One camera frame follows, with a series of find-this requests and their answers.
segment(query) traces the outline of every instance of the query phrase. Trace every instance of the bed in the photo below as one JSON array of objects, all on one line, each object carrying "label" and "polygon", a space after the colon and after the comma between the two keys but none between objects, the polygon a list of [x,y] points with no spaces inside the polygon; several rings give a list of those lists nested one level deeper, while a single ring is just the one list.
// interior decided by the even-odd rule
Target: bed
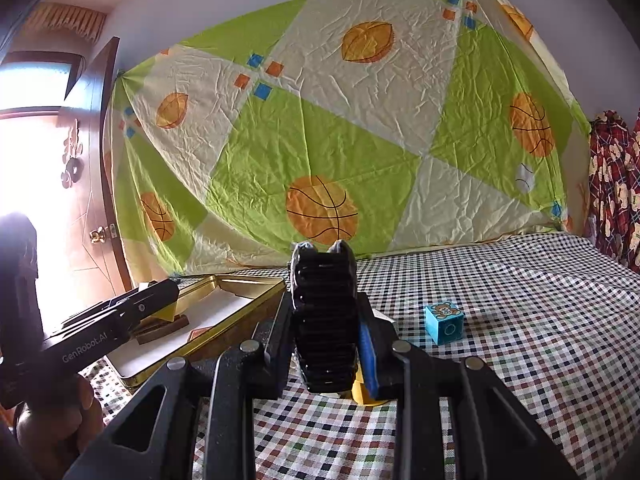
[{"label": "bed", "polygon": [[[281,276],[284,268],[249,270]],[[476,354],[493,368],[585,479],[616,465],[640,427],[640,276],[568,234],[361,260],[359,289],[393,317],[399,336],[441,358]],[[453,300],[463,340],[436,346],[422,307]],[[111,420],[130,394],[106,362],[85,370]],[[295,370],[283,397],[254,403],[259,479],[389,479],[395,404],[376,408],[313,396]],[[447,478],[454,449],[441,404]],[[194,478],[202,478],[206,415]]]}]

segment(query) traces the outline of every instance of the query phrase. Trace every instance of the wooden door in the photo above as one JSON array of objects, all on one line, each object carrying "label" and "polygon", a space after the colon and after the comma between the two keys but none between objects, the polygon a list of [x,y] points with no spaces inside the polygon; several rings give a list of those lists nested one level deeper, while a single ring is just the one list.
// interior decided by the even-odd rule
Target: wooden door
[{"label": "wooden door", "polygon": [[70,195],[65,202],[65,260],[78,298],[86,306],[131,289],[102,163],[102,131],[119,41],[112,38],[89,63],[58,115],[58,127],[72,130],[66,158],[75,155],[71,167],[66,165]]}]

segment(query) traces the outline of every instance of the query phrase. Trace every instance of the checkered fabric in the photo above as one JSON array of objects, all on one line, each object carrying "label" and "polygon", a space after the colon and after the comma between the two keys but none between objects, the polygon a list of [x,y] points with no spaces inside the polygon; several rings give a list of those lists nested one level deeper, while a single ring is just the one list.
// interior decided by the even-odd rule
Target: checkered fabric
[{"label": "checkered fabric", "polygon": [[[286,277],[284,269],[246,274]],[[399,336],[433,356],[484,359],[581,478],[611,471],[640,428],[640,276],[584,238],[529,235],[487,245],[358,263],[360,290],[397,320]],[[452,301],[464,339],[436,346],[423,306]],[[109,420],[128,394],[104,362],[88,370]],[[454,478],[442,404],[446,472]],[[257,476],[391,478],[396,405],[363,408],[312,396],[292,369],[284,397],[254,403]],[[194,478],[202,477],[204,416]]]}]

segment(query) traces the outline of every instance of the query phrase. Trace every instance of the door knob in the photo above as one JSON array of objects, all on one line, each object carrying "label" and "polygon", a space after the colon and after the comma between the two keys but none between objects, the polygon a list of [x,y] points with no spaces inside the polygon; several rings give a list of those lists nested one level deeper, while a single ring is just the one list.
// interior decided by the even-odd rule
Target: door knob
[{"label": "door knob", "polygon": [[89,238],[91,238],[92,244],[97,244],[97,243],[103,244],[105,243],[105,241],[107,241],[107,229],[100,226],[95,231],[91,231],[89,233]]}]

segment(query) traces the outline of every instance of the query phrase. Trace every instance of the orange square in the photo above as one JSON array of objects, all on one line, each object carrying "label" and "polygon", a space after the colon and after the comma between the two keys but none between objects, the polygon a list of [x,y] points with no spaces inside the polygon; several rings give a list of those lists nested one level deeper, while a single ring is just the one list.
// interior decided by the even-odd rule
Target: orange square
[{"label": "orange square", "polygon": [[244,90],[250,80],[251,80],[251,78],[249,76],[244,75],[244,74],[240,74],[236,78],[236,82],[234,83],[234,85],[237,86],[239,89]]},{"label": "orange square", "polygon": [[271,61],[271,64],[267,69],[267,74],[272,75],[274,77],[278,77],[280,75],[280,72],[282,72],[283,68],[284,68],[284,65],[281,65],[280,63],[276,63],[275,61]]}]

